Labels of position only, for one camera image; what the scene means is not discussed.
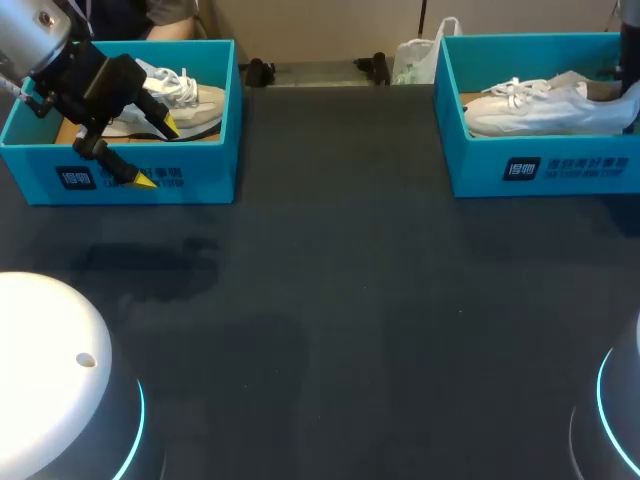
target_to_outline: shoelace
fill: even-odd
[[[517,77],[509,82],[499,83],[491,88],[483,90],[482,93],[491,93],[498,97],[508,97],[511,108],[520,108],[529,99],[547,98],[551,86],[545,80],[528,80],[521,82]]]
[[[91,35],[91,38],[93,38],[95,35],[93,34],[93,27],[91,26],[91,0],[87,0],[86,15],[84,14],[80,6],[76,3],[76,0],[68,0],[68,1],[69,1],[69,5],[71,5],[71,7],[76,11],[78,16],[80,16],[80,18],[82,18],[86,22],[87,27],[89,27],[89,35]]]
[[[186,68],[182,69],[182,76],[178,76],[176,72],[168,68],[159,68],[154,77],[161,80],[163,87],[173,87],[166,89],[165,92],[154,92],[154,97],[175,102],[180,107],[185,107],[198,100],[198,83],[193,78],[187,77]]]

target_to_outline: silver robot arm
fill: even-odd
[[[0,86],[26,103],[36,116],[52,108],[82,125],[73,149],[96,160],[117,183],[155,188],[101,138],[111,119],[135,104],[166,139],[179,136],[166,105],[144,89],[146,73],[130,55],[105,56],[89,40],[70,41],[71,20],[53,0],[0,0],[0,73],[31,77],[41,101],[0,75]]]
[[[54,60],[71,30],[71,20],[52,0],[2,0],[0,25],[0,68],[17,78]]]

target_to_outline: shoe box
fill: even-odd
[[[52,111],[38,119],[16,101],[0,136],[0,155],[30,205],[218,204],[234,199],[242,123],[242,84],[235,44],[187,42],[96,42],[108,56],[128,53],[187,74],[202,85],[224,88],[220,133],[192,142],[109,138],[107,143],[158,186],[142,190],[117,185],[97,162],[71,145],[78,127]]]
[[[640,192],[640,135],[474,138],[463,106],[482,90],[518,77],[570,70],[598,79],[620,55],[617,33],[447,37],[434,105],[454,195],[496,197]]]

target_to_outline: shoe sole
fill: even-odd
[[[180,137],[171,142],[186,142],[189,140],[197,140],[215,133],[219,133],[222,126],[222,117],[214,118],[209,122],[203,123],[191,128],[180,128]],[[104,138],[128,137],[128,138],[151,138],[167,141],[165,136],[158,131],[156,127],[149,122],[129,123],[121,120],[114,120],[102,132]]]

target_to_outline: dark tablecloth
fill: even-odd
[[[0,166],[0,270],[100,309],[167,480],[571,478],[640,203],[455,200],[431,93],[249,95],[229,206],[30,208]]]

